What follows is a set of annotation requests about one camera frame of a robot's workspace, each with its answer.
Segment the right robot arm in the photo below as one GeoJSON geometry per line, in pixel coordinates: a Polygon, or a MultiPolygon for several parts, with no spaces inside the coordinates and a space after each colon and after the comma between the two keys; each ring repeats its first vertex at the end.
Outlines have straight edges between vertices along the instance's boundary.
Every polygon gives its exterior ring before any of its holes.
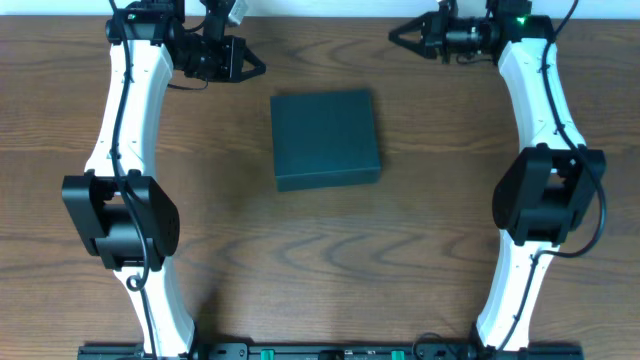
{"type": "Polygon", "coordinates": [[[589,206],[604,206],[606,158],[588,147],[572,119],[557,68],[561,26],[528,1],[490,1],[462,17],[442,1],[390,31],[389,40],[426,59],[471,65],[488,60],[510,94],[516,159],[497,183],[492,216],[500,249],[488,299],[466,341],[434,333],[413,344],[416,359],[580,359],[571,343],[534,344],[529,325],[545,273],[589,206]]]}

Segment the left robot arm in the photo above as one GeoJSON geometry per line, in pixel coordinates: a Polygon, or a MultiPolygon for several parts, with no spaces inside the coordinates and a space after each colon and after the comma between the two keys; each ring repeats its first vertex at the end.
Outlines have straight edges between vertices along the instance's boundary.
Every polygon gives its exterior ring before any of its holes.
{"type": "Polygon", "coordinates": [[[174,266],[180,235],[176,205],[156,178],[156,142],[164,97],[175,72],[203,84],[240,83],[265,64],[243,38],[243,1],[208,1],[204,20],[185,26],[181,1],[134,1],[106,23],[110,85],[94,149],[62,199],[86,251],[125,287],[140,323],[139,344],[87,344],[81,359],[243,359],[243,345],[198,337],[174,266]]]}

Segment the black gift box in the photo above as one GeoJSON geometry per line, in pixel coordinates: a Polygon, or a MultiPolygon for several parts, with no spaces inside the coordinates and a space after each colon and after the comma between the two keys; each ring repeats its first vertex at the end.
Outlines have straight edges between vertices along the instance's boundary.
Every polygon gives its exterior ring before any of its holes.
{"type": "Polygon", "coordinates": [[[278,191],[379,180],[381,161],[370,91],[273,96],[270,109],[278,191]]]}

